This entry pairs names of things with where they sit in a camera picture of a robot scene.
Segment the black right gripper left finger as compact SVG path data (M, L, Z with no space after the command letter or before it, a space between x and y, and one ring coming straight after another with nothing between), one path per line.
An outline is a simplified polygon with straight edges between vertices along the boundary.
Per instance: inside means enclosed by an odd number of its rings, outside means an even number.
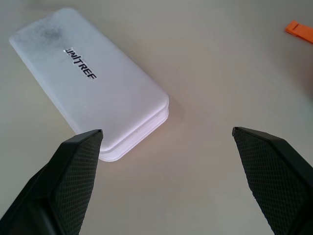
M2 235L77 235L94 187L103 132L60 144L0 220Z

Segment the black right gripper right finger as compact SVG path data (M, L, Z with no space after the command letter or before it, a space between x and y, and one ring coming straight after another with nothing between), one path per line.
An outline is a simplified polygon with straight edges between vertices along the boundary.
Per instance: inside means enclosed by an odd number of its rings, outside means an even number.
M248 186L276 235L313 233L313 168L284 139L234 127Z

